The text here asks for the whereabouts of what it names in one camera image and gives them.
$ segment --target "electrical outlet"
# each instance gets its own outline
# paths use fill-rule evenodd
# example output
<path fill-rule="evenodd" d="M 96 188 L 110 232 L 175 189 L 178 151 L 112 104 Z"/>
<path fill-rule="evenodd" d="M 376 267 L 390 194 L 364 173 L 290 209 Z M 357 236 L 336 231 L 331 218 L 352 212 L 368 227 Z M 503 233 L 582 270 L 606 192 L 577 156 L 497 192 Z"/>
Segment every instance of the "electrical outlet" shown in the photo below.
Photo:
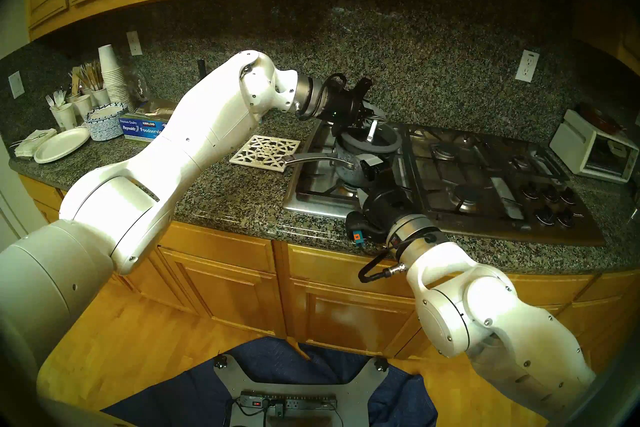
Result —
<path fill-rule="evenodd" d="M 522 52 L 522 58 L 520 59 L 520 66 L 516 72 L 516 79 L 530 83 L 533 78 L 533 73 L 536 71 L 536 65 L 538 64 L 537 59 L 539 57 L 540 55 L 538 53 L 524 50 Z"/>
<path fill-rule="evenodd" d="M 20 71 L 15 72 L 9 76 L 9 85 L 11 86 L 11 92 L 13 93 L 13 99 L 15 100 L 18 96 L 24 94 L 24 86 L 22 85 L 23 81 L 20 78 Z"/>
<path fill-rule="evenodd" d="M 142 55 L 142 48 L 140 47 L 140 40 L 138 39 L 137 31 L 129 31 L 127 33 L 127 39 L 129 40 L 129 49 L 133 56 Z"/>

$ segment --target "stove knob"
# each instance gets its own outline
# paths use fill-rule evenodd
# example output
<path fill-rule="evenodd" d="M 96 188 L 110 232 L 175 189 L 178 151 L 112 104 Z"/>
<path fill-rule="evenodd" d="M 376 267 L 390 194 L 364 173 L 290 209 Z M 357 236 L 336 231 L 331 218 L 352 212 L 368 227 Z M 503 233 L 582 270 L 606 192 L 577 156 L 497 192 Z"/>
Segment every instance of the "stove knob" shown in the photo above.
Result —
<path fill-rule="evenodd" d="M 556 222 L 554 211 L 548 205 L 535 210 L 533 215 L 544 225 L 553 225 Z"/>
<path fill-rule="evenodd" d="M 536 185 L 531 181 L 526 186 L 522 186 L 520 191 L 530 200 L 537 200 L 540 197 Z"/>
<path fill-rule="evenodd" d="M 575 193 L 571 188 L 566 188 L 560 193 L 560 198 L 568 205 L 575 205 Z"/>
<path fill-rule="evenodd" d="M 565 227 L 573 227 L 575 225 L 573 215 L 573 212 L 569 208 L 565 208 L 560 213 L 558 213 L 558 222 Z"/>
<path fill-rule="evenodd" d="M 558 191 L 553 187 L 552 184 L 546 186 L 545 189 L 542 190 L 542 195 L 548 199 L 552 203 L 557 203 L 559 199 Z"/>

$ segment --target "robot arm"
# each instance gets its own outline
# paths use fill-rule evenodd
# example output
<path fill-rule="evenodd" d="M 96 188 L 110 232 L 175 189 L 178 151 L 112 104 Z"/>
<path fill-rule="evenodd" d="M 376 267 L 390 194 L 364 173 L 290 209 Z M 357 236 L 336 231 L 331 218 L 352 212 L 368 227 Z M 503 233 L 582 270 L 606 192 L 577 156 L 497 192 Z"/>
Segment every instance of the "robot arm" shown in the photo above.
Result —
<path fill-rule="evenodd" d="M 360 279 L 406 271 L 422 328 L 439 353 L 466 352 L 478 375 L 543 417 L 581 396 L 595 374 L 573 334 L 546 310 L 520 301 L 501 270 L 475 262 L 427 217 L 414 213 L 386 172 L 365 195 L 364 214 L 349 214 L 347 230 L 357 226 L 365 236 L 387 232 L 386 244 L 398 264 L 367 275 L 369 264 Z"/>
<path fill-rule="evenodd" d="M 33 380 L 112 272 L 130 273 L 203 170 L 236 149 L 272 108 L 302 120 L 361 125 L 371 87 L 352 90 L 278 70 L 267 55 L 231 57 L 182 98 L 162 133 L 135 157 L 87 173 L 60 218 L 0 253 L 0 344 Z"/>

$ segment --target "granite countertop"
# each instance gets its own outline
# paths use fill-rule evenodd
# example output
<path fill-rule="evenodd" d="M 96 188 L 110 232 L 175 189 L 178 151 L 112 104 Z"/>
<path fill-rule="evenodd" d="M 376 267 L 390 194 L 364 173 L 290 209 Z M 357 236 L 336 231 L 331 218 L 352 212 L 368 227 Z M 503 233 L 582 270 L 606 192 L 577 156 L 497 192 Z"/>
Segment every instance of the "granite countertop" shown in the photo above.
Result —
<path fill-rule="evenodd" d="M 314 123 L 271 111 L 255 134 L 305 141 Z M 145 146 L 116 138 L 89 140 L 68 157 L 49 164 L 11 158 L 18 173 L 68 190 L 86 172 L 135 156 Z M 379 248 L 357 247 L 347 240 L 344 223 L 293 213 L 282 208 L 291 178 L 283 173 L 232 165 L 231 154 L 199 176 L 176 205 L 174 220 L 229 232 L 279 239 L 339 252 L 371 255 Z M 578 192 L 605 236 L 605 247 L 516 243 L 480 237 L 450 236 L 471 258 L 511 273 L 577 274 L 619 271 L 640 266 L 640 223 L 628 219 L 634 209 L 627 186 L 572 176 Z"/>

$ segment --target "stainless steel cooktop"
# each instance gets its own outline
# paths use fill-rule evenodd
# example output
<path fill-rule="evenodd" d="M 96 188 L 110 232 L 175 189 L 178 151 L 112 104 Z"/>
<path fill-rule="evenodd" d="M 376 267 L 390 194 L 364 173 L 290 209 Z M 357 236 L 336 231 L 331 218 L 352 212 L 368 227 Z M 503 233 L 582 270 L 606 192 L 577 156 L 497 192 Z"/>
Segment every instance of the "stainless steel cooktop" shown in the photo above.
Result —
<path fill-rule="evenodd" d="M 392 124 L 402 135 L 393 160 L 396 183 L 444 232 L 514 241 L 604 244 L 587 207 L 567 187 L 550 152 L 527 141 L 419 125 Z M 331 152 L 319 123 L 304 152 Z M 360 209 L 355 188 L 331 162 L 297 165 L 287 210 L 344 218 Z"/>

